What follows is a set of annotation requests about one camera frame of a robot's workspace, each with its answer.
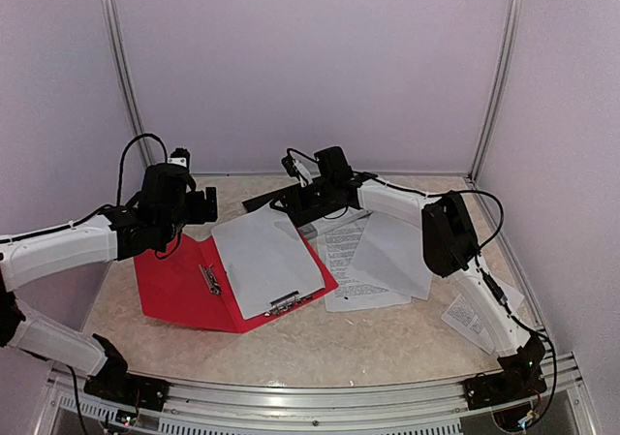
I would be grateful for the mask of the white sheet top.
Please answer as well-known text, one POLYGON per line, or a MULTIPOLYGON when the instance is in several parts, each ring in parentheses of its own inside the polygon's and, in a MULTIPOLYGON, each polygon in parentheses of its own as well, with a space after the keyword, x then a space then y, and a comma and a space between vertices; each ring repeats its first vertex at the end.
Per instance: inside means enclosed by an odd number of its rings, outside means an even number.
POLYGON ((323 275, 284 212, 265 205, 211 230, 241 315, 262 316, 276 301, 313 294, 323 275))

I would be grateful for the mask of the red folder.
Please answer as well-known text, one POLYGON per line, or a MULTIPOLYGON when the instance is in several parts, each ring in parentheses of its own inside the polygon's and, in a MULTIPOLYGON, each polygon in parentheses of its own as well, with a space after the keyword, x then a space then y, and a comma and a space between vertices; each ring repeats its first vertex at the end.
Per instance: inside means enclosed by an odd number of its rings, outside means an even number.
POLYGON ((180 246, 159 260, 152 251, 134 258, 141 311, 144 316, 178 326, 211 331, 246 333, 283 317, 338 288, 319 255, 306 249, 319 268, 324 286, 309 295, 298 295, 279 306, 244 319, 227 273, 210 237, 196 241, 183 235, 180 246))

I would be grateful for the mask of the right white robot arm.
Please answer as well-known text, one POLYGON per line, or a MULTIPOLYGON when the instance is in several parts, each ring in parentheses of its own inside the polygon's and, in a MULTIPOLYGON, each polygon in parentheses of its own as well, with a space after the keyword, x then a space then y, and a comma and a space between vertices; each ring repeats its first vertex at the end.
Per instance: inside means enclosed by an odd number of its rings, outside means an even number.
POLYGON ((422 255, 430 271, 448 279, 475 310, 500 363, 521 358, 497 376, 495 389, 507 400, 518 398, 534 381, 530 368, 545 347, 539 333, 519 320, 514 306, 491 276, 481 253, 463 191, 428 194, 354 171, 341 147, 308 157, 290 148, 281 163, 297 179, 278 200, 284 212, 308 223, 340 208, 384 213, 421 230, 422 255))

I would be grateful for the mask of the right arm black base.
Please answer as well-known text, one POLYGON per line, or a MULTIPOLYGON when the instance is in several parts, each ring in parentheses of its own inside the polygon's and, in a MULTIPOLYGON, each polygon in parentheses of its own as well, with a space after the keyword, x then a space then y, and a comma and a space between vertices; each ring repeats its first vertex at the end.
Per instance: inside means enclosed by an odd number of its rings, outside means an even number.
POLYGON ((462 386, 468 409, 472 411, 543 394, 547 391, 541 369, 544 354, 543 343, 531 337, 515 355, 497 358, 501 366, 499 372, 466 379, 462 386))

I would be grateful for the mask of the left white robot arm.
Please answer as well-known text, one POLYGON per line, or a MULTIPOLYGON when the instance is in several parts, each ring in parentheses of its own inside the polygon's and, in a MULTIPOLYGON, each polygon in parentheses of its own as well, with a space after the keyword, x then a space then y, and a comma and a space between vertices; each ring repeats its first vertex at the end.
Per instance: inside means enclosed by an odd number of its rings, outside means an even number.
POLYGON ((89 264, 164 255, 188 225, 218 217, 215 188, 198 189, 181 159, 147 168, 126 203, 105 204, 78 221, 1 241, 1 344, 62 362, 90 377, 117 401, 135 392, 127 363, 105 338, 87 337, 16 298, 21 287, 89 264))

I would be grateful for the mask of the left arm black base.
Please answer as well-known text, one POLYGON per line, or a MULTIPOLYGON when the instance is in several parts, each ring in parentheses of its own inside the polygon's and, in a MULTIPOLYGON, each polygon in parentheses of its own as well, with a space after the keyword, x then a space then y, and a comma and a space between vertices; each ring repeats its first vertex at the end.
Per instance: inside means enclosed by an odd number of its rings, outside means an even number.
POLYGON ((84 392, 137 409, 162 412, 170 383, 130 373, 127 361, 109 340, 98 334, 92 337, 103 347, 106 361, 96 375, 87 378, 84 392))

